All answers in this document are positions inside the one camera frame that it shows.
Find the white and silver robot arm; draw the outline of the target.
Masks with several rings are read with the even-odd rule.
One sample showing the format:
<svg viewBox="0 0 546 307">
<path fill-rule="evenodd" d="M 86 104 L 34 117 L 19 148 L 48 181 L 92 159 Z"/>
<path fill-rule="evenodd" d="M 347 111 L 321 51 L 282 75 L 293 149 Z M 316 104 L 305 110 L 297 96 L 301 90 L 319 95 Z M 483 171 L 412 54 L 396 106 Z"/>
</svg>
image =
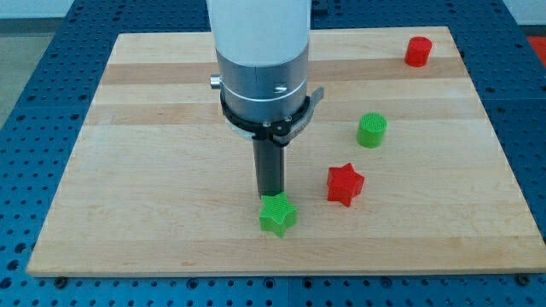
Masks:
<svg viewBox="0 0 546 307">
<path fill-rule="evenodd" d="M 231 129 L 252 141 L 260 195 L 283 192 L 284 148 L 309 124 L 323 88 L 307 92 L 310 0 L 207 0 Z"/>
</svg>

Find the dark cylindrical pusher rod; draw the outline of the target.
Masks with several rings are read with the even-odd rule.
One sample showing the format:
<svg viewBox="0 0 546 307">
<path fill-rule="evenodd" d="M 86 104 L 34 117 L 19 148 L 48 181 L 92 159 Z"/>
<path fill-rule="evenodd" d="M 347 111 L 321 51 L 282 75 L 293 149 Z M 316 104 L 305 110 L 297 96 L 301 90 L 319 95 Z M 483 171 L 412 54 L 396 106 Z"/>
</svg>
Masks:
<svg viewBox="0 0 546 307">
<path fill-rule="evenodd" d="M 253 141 L 258 194 L 274 196 L 284 191 L 284 148 L 270 141 Z"/>
</svg>

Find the black clamp ring mount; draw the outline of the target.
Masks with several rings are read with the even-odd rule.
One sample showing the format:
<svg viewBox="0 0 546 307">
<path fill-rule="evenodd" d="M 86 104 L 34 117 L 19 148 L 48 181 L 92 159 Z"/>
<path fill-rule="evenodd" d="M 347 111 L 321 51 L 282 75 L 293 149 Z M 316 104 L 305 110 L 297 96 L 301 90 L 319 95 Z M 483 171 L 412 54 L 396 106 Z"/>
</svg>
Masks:
<svg viewBox="0 0 546 307">
<path fill-rule="evenodd" d="M 248 141 L 270 141 L 278 147 L 287 146 L 311 122 L 315 107 L 324 97 L 324 88 L 317 88 L 307 96 L 303 105 L 292 115 L 276 122 L 251 122 L 237 116 L 228 106 L 224 94 L 220 102 L 226 124 Z"/>
</svg>

